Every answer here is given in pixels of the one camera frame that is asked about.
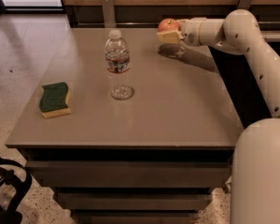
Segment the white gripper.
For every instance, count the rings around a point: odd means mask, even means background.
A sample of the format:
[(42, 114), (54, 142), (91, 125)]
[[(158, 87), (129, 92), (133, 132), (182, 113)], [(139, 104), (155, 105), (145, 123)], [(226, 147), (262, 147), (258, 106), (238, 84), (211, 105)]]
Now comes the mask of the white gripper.
[(157, 32), (157, 37), (162, 43), (178, 44), (183, 41), (188, 46), (199, 47), (200, 29), (205, 18), (179, 20), (179, 31)]

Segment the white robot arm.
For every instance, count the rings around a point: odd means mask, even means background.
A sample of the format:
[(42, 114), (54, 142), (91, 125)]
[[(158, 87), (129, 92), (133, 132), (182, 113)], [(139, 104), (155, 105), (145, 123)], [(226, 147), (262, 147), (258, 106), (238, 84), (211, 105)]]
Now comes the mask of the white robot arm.
[(231, 173), (231, 224), (280, 224), (280, 56), (263, 37), (248, 10), (224, 19), (165, 19), (157, 32), (163, 43), (207, 46), (238, 55), (253, 75), (253, 88), (228, 87), (245, 126), (234, 149)]

